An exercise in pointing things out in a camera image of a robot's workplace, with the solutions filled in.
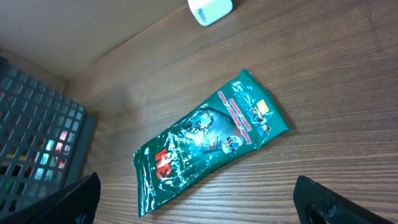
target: grid pattern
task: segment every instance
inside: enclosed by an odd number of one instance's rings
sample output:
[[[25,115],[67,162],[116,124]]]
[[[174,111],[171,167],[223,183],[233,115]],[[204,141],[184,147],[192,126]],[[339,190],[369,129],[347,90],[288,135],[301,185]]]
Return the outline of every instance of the grid pattern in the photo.
[[[12,65],[0,74],[0,218],[62,187],[85,116]]]

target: white plastic container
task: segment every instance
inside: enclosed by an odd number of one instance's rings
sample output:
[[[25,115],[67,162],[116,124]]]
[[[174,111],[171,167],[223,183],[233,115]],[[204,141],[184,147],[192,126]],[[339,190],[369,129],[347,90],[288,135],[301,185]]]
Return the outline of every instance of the white plastic container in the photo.
[[[188,0],[189,8],[200,25],[208,26],[232,11],[232,0]]]

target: wood grain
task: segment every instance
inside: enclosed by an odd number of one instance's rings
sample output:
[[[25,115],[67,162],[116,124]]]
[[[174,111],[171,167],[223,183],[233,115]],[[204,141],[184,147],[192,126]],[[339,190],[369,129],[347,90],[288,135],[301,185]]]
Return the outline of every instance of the wood grain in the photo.
[[[306,175],[398,222],[398,2],[235,1],[210,27],[183,6],[99,60],[67,93],[101,119],[84,168],[96,223],[298,223]],[[292,130],[137,219],[132,155],[245,68]]]

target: red text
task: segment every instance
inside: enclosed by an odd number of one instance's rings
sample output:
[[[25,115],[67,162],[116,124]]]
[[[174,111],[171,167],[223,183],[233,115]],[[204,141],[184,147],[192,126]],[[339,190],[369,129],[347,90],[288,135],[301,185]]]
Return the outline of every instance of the red text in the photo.
[[[228,109],[229,113],[231,114],[232,118],[234,119],[234,122],[237,125],[237,127],[241,128],[242,127],[242,123],[239,120],[238,116],[236,116],[235,111],[232,109],[232,107],[230,105],[228,105],[226,108]]]
[[[241,134],[243,135],[244,139],[246,140],[246,144],[251,144],[251,139],[245,129],[241,129]]]
[[[156,176],[159,180],[164,177],[168,177],[171,172],[172,168],[170,166],[170,161],[167,157],[167,149],[163,149],[160,153],[156,154],[155,159],[157,161],[156,164]]]
[[[221,100],[223,101],[224,105],[228,105],[228,101],[226,100],[224,93],[222,91],[218,92],[218,96],[220,96]]]
[[[242,112],[241,112],[241,110],[238,108],[238,106],[236,105],[234,99],[232,99],[232,98],[229,99],[229,102],[231,103],[232,107],[235,109],[236,114],[237,114],[237,115],[241,115]]]
[[[241,120],[243,122],[244,127],[248,130],[248,132],[250,132],[251,131],[251,126],[248,123],[248,121],[246,120],[246,118],[244,118],[243,115],[241,115],[240,118],[241,118]]]

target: wooden surface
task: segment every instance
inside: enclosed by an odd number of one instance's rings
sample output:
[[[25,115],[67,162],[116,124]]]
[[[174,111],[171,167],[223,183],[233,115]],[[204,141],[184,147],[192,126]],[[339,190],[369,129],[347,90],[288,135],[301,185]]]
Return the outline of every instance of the wooden surface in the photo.
[[[299,175],[398,222],[398,1],[235,1],[201,27],[187,6],[72,81],[99,111],[84,174],[95,223],[298,223]],[[245,68],[292,130],[137,219],[132,155]]]

